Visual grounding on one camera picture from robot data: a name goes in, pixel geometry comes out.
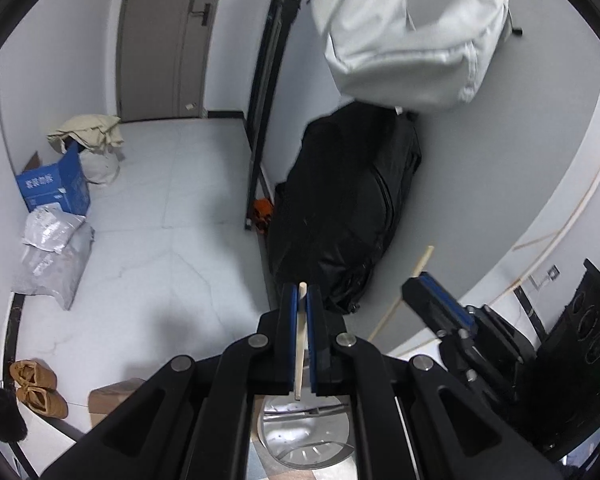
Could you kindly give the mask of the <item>white shoulder bag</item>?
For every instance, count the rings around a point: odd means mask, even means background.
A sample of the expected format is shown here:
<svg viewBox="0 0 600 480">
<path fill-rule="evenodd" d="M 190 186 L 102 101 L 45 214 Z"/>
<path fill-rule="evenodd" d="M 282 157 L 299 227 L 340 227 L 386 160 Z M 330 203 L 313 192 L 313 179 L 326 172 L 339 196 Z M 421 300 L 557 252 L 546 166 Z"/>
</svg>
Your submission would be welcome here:
<svg viewBox="0 0 600 480">
<path fill-rule="evenodd" d="M 311 8 L 340 93 L 419 113 L 475 99 L 514 31 L 509 0 L 453 0 L 422 26 L 408 0 L 311 0 Z"/>
</svg>

